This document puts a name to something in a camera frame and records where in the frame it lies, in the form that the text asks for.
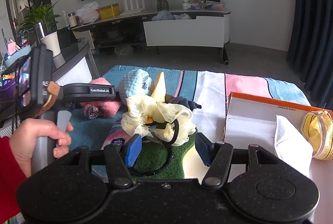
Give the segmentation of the red sleeve forearm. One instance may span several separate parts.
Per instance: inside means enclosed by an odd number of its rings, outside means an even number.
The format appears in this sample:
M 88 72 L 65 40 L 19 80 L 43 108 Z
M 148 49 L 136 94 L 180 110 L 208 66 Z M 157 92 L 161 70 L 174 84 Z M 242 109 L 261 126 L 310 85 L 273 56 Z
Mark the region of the red sleeve forearm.
M 0 221 L 4 223 L 20 212 L 16 202 L 16 192 L 26 180 L 26 176 L 13 156 L 8 137 L 1 138 L 0 169 Z

